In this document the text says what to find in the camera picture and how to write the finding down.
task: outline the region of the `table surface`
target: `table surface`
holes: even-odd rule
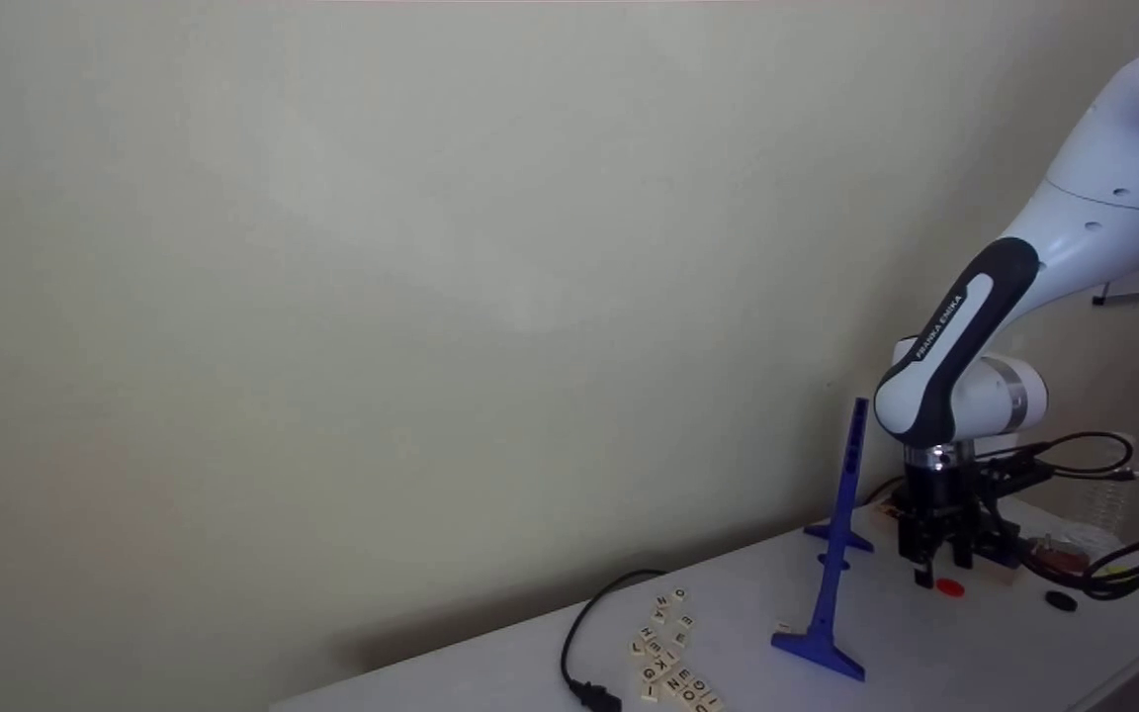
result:
[[[640,703],[629,651],[653,622],[656,592],[684,589],[697,616],[690,671],[707,680],[731,712],[871,709],[871,712],[1059,712],[1088,709],[1139,671],[1139,592],[1079,596],[1075,613],[1046,606],[1046,581],[978,563],[967,596],[910,581],[893,555],[893,527],[859,510],[856,531],[879,555],[852,555],[838,600],[838,645],[868,670],[847,680],[776,651],[771,634],[806,630],[823,543],[785,535],[749,550],[614,592],[582,630],[573,671]],[[297,699],[275,712],[579,712],[558,676],[558,647],[573,610],[558,610]]]

